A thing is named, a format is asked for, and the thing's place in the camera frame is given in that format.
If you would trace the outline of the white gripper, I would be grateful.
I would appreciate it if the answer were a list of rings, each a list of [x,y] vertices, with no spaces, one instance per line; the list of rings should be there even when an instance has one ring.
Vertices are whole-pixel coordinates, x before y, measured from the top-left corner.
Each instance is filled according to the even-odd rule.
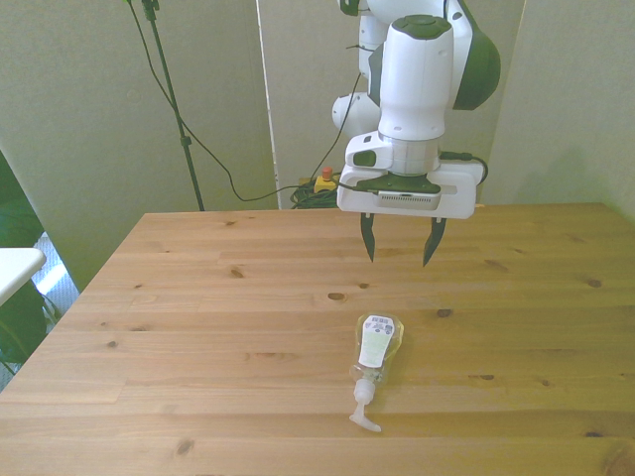
[[[425,267],[445,233],[446,218],[466,219],[475,208],[479,164],[443,163],[421,176],[346,166],[337,187],[337,206],[360,212],[363,243],[371,262],[375,256],[374,214],[433,217],[423,251]]]

